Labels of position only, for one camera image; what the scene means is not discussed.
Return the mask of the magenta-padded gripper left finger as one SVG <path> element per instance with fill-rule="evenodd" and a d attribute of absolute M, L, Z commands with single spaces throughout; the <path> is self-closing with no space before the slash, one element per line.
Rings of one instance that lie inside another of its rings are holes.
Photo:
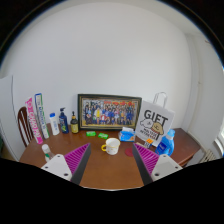
<path fill-rule="evenodd" d="M 90 154 L 91 144 L 87 143 L 72 150 L 66 155 L 56 154 L 42 166 L 42 169 L 79 185 Z"/>

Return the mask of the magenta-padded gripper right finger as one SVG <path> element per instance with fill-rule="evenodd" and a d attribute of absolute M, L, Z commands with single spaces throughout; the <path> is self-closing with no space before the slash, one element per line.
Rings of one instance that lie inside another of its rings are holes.
<path fill-rule="evenodd" d="M 158 155 L 137 143 L 133 144 L 132 153 L 144 185 L 148 185 L 182 169 L 168 155 Z"/>

